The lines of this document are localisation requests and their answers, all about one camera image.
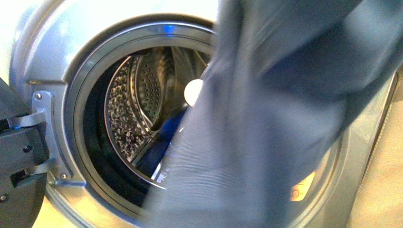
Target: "orange label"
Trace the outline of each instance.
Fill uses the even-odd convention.
[[[309,187],[311,187],[312,181],[315,176],[315,171],[313,171],[309,176],[303,179],[300,183],[296,184],[291,189],[290,201],[301,201],[305,198]]]

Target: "gray fabric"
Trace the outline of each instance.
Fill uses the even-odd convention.
[[[223,1],[150,226],[285,226],[288,190],[400,63],[402,28],[392,0]]]

